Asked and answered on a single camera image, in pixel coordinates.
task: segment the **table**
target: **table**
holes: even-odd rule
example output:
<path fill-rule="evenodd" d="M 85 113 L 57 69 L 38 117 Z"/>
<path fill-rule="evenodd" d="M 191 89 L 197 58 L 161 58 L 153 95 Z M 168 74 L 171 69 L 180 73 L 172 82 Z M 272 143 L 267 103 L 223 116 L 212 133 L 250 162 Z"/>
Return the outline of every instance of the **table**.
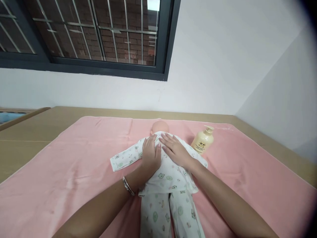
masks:
<path fill-rule="evenodd" d="M 263 149 L 317 187 L 317 165 L 259 132 L 233 115 L 136 111 L 57 106 L 0 131 L 0 183 L 30 161 L 61 132 L 83 116 L 109 116 L 141 119 L 189 120 L 229 123 Z"/>

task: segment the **hand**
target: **hand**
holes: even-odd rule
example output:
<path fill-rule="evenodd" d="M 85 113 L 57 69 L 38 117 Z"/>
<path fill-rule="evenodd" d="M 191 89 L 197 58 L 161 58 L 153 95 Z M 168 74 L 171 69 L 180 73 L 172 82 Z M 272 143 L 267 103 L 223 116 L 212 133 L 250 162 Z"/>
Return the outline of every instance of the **hand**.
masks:
<path fill-rule="evenodd" d="M 151 135 L 148 139 L 145 139 L 143 143 L 143 158 L 142 167 L 145 171 L 151 171 L 153 174 L 161 166 L 161 145 L 158 144 L 155 149 L 156 135 Z"/>
<path fill-rule="evenodd" d="M 189 170 L 190 164 L 194 158 L 189 155 L 185 147 L 175 136 L 171 137 L 167 133 L 162 133 L 162 137 L 163 138 L 159 138 L 159 140 L 165 145 L 163 146 L 165 153 L 175 164 L 182 166 L 186 170 Z"/>

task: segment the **dark window frame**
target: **dark window frame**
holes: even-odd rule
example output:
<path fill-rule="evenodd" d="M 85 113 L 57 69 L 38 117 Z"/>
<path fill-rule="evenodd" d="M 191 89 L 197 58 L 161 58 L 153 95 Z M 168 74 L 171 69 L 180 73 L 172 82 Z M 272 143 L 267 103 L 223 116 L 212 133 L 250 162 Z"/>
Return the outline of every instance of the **dark window frame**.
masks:
<path fill-rule="evenodd" d="M 0 52 L 0 67 L 167 81 L 181 0 L 161 0 L 156 66 L 53 57 L 22 0 L 6 1 L 35 54 Z"/>

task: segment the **forearm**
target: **forearm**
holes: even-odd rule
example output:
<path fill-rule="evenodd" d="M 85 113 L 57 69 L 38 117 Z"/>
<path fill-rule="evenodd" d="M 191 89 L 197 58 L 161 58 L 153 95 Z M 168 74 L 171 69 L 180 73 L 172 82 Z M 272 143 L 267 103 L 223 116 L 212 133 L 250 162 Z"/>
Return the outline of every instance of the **forearm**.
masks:
<path fill-rule="evenodd" d="M 191 160 L 189 171 L 237 236 L 278 237 L 246 201 L 197 160 Z"/>
<path fill-rule="evenodd" d="M 151 172 L 141 165 L 125 178 L 136 193 L 151 176 Z M 84 204 L 53 238 L 100 237 L 130 197 L 131 194 L 125 188 L 123 181 L 119 180 Z"/>

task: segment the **white wall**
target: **white wall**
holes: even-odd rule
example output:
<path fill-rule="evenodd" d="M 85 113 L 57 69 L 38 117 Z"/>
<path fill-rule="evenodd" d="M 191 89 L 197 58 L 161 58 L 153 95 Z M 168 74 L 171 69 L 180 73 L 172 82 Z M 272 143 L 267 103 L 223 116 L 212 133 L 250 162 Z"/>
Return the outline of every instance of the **white wall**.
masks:
<path fill-rule="evenodd" d="M 0 69 L 0 106 L 234 114 L 303 28 L 295 14 L 282 0 L 182 0 L 167 82 Z"/>
<path fill-rule="evenodd" d="M 316 42 L 304 28 L 236 116 L 317 163 Z"/>

